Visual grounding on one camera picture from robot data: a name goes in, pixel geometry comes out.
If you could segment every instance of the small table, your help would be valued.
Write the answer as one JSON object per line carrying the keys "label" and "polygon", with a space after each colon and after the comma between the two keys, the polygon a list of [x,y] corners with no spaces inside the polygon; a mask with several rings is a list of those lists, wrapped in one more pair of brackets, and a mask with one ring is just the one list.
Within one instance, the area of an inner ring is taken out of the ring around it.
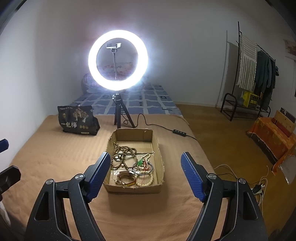
{"label": "small table", "polygon": [[261,117],[258,118],[250,130],[247,132],[249,136],[256,135],[258,141],[262,141],[263,145],[269,150],[276,160],[272,168],[273,174],[277,173],[277,168],[289,156],[294,155],[296,147],[296,135],[292,133],[287,137],[274,123],[271,118]]}

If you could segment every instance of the tripod leg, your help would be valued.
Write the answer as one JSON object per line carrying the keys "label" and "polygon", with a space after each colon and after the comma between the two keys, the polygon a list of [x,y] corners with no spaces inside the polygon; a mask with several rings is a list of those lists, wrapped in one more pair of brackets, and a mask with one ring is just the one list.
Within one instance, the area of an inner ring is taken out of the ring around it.
{"label": "tripod leg", "polygon": [[117,122],[117,129],[121,128],[121,105],[120,103],[116,103],[115,107],[115,118],[114,122]]}
{"label": "tripod leg", "polygon": [[124,110],[124,112],[125,112],[125,114],[126,114],[128,120],[129,120],[131,126],[132,126],[133,128],[136,128],[136,127],[135,127],[135,124],[133,123],[133,120],[131,119],[131,116],[130,116],[130,114],[129,114],[129,112],[128,112],[128,109],[126,108],[126,106],[125,106],[125,104],[124,104],[124,102],[121,100],[120,103],[121,103],[121,106],[122,106],[122,108],[123,108],[123,110]]}

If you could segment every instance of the brown leather bracelet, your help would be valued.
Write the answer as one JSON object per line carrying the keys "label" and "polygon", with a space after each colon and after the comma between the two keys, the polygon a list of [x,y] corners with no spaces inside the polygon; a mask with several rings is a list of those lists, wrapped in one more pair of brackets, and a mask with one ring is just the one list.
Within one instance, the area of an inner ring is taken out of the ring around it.
{"label": "brown leather bracelet", "polygon": [[[121,181],[121,178],[127,177],[128,179],[131,179],[132,181],[130,183],[125,183]],[[115,183],[117,185],[121,185],[124,187],[131,187],[136,184],[136,177],[135,174],[132,171],[122,171],[117,175],[117,180],[115,180]]]}

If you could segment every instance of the clothes rack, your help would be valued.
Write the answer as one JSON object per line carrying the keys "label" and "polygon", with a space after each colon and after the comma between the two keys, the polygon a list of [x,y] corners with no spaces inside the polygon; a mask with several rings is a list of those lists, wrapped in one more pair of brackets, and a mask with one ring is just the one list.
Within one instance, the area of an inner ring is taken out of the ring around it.
{"label": "clothes rack", "polygon": [[[241,34],[242,32],[240,31],[240,28],[239,28],[239,22],[237,22],[238,24],[238,33],[239,33],[239,41],[237,42],[238,43],[238,46],[239,46],[239,50],[240,50],[240,37],[241,37]],[[263,51],[265,52],[274,62],[276,61],[275,59],[273,59],[263,48],[261,48],[258,44],[257,46]],[[223,99],[223,103],[222,103],[222,106],[221,106],[221,109],[220,109],[220,112],[224,112],[227,116],[230,117],[230,121],[232,121],[233,118],[243,118],[243,119],[257,119],[258,117],[263,117],[261,115],[261,113],[268,113],[268,117],[270,115],[270,112],[271,112],[271,109],[270,107],[268,106],[268,111],[267,110],[263,110],[261,108],[261,105],[258,106],[255,108],[255,109],[252,109],[252,108],[248,108],[248,107],[245,107],[244,105],[240,105],[238,104],[237,102],[237,98],[233,95],[233,92],[234,92],[234,88],[235,88],[235,84],[236,84],[236,81],[237,81],[237,72],[238,72],[238,67],[239,67],[239,56],[240,56],[240,51],[238,51],[238,54],[237,54],[237,70],[235,72],[235,79],[234,79],[234,83],[233,83],[233,88],[232,88],[232,92],[231,93],[226,93],[225,96],[224,96],[224,99]],[[233,97],[234,100],[229,100],[227,99],[227,96],[231,96]],[[225,102],[229,103],[230,105],[233,106],[232,110],[229,110],[229,109],[224,109],[224,104]],[[237,111],[237,108],[241,108],[241,109],[248,109],[248,110],[252,110],[253,113],[251,112],[243,112],[243,111]]]}

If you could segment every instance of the blue plaid bedsheet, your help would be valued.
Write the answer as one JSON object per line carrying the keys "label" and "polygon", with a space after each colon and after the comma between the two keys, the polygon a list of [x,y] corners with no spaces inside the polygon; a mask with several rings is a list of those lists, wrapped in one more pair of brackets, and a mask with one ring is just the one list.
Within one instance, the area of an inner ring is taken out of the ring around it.
{"label": "blue plaid bedsheet", "polygon": [[[115,103],[108,91],[86,93],[74,101],[71,106],[93,107],[94,115],[114,115]],[[130,88],[121,93],[124,104],[130,114],[167,114],[182,116],[181,111],[161,85],[146,85],[142,88]]]}

